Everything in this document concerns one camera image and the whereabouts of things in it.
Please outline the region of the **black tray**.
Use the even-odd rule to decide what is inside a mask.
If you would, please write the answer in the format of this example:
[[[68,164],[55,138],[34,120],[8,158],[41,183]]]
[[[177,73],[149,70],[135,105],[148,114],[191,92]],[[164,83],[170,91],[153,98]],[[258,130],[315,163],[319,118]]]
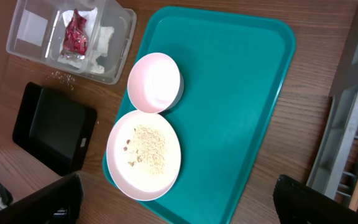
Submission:
[[[80,170],[97,112],[59,91],[29,82],[12,140],[60,176]]]

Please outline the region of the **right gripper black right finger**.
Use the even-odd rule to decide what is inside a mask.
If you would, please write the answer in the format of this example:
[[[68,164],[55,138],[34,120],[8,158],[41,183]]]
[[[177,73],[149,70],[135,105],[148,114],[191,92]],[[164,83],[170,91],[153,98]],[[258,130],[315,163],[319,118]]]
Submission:
[[[273,202],[281,224],[358,224],[358,213],[287,175],[280,175]]]

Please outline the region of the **small pink saucer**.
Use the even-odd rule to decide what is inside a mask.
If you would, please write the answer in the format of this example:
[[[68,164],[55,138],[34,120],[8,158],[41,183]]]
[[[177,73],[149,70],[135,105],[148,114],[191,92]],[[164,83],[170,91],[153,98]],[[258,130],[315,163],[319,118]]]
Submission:
[[[127,82],[133,106],[144,113],[161,113],[174,107],[185,88],[176,62],[167,54],[155,52],[140,58]]]

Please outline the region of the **red snack wrapper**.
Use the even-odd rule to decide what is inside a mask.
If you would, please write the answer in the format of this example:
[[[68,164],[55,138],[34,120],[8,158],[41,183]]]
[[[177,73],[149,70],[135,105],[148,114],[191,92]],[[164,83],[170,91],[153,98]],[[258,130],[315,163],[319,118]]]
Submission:
[[[78,10],[73,11],[73,17],[65,30],[65,38],[60,54],[66,58],[85,56],[88,49],[88,36],[85,32],[87,20]]]

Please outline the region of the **large pink plate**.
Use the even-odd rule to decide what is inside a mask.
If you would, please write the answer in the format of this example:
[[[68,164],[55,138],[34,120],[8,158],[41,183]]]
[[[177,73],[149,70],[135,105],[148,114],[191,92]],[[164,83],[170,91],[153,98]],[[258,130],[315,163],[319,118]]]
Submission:
[[[106,162],[122,193],[151,201],[174,185],[180,172],[181,147],[175,130],[163,116],[134,110],[113,126]]]

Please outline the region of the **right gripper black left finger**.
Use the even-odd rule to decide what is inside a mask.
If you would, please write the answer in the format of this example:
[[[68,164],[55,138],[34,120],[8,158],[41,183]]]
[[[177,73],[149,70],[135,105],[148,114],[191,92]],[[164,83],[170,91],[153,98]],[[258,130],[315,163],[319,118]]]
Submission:
[[[72,173],[0,210],[0,223],[76,223],[84,198]]]

